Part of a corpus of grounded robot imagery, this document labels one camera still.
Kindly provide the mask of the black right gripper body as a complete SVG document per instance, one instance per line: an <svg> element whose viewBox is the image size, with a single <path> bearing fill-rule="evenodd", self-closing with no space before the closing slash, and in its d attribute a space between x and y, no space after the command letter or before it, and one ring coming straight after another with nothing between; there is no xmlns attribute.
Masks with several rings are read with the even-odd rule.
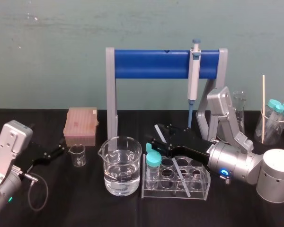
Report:
<svg viewBox="0 0 284 227"><path fill-rule="evenodd" d="M210 149L213 146L213 142L196 136L189 128L171 128L167 139L167 157L184 156L208 166Z"/></svg>

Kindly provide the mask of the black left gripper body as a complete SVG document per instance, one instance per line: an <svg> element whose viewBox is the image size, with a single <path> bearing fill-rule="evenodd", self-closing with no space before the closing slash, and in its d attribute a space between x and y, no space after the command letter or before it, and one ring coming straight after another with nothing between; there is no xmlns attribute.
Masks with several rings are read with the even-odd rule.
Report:
<svg viewBox="0 0 284 227"><path fill-rule="evenodd" d="M26 157L31 166L49 165L51 162L49 155L50 153L46 148L35 142L30 142L26 149Z"/></svg>

